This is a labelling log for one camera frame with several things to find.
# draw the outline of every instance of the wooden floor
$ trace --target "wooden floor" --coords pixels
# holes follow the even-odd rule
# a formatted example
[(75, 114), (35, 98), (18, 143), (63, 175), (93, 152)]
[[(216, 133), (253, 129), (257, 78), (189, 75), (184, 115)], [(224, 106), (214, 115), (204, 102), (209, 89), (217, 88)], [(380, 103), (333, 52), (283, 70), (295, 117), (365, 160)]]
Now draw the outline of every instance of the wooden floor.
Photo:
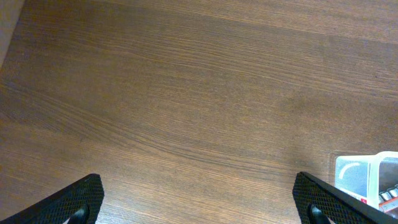
[(28, 0), (0, 72), (0, 219), (89, 173), (97, 223), (299, 223), (295, 175), (398, 149), (398, 5)]

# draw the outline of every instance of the white plastic container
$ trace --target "white plastic container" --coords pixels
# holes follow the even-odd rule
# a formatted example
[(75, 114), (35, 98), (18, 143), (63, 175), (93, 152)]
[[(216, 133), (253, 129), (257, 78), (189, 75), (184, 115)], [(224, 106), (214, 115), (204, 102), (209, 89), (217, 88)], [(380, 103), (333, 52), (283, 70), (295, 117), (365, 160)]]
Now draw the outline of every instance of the white plastic container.
[[(398, 152), (374, 156), (339, 156), (336, 159), (335, 187), (354, 198), (382, 210), (379, 193), (398, 184)], [(398, 204), (398, 197), (393, 199)], [(389, 210), (398, 218), (398, 208)]]

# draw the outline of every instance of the clear plastic box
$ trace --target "clear plastic box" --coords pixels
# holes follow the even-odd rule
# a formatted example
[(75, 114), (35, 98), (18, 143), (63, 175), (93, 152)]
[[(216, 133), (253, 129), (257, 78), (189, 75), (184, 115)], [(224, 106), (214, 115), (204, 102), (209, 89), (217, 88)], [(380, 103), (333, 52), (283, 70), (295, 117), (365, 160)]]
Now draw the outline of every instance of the clear plastic box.
[(383, 200), (379, 194), (393, 189), (398, 191), (396, 185), (398, 152), (386, 151), (373, 156), (339, 156), (336, 159), (335, 187), (394, 218), (398, 218), (398, 197), (391, 196)]

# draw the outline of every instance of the black perforated panel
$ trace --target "black perforated panel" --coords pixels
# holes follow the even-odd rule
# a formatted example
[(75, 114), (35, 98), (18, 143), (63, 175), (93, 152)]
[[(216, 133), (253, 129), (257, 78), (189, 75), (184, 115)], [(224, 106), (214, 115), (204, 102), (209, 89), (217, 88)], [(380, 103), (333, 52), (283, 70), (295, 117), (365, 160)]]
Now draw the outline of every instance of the black perforated panel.
[(95, 223), (103, 198), (100, 176), (90, 174), (0, 223), (62, 224), (85, 206), (88, 207), (87, 223)]
[(305, 172), (296, 176), (293, 198), (302, 223), (311, 223), (308, 213), (311, 205), (335, 223), (398, 223), (398, 220)]

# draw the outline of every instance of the brown laminate surface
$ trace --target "brown laminate surface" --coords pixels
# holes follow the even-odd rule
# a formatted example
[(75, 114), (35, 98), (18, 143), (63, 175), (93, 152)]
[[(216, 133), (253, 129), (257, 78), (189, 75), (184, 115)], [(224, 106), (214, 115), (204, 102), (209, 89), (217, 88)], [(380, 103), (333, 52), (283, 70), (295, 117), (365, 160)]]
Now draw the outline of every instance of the brown laminate surface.
[(28, 0), (0, 71), (0, 219), (89, 173), (98, 223), (299, 223), (295, 175), (398, 149), (398, 5)]

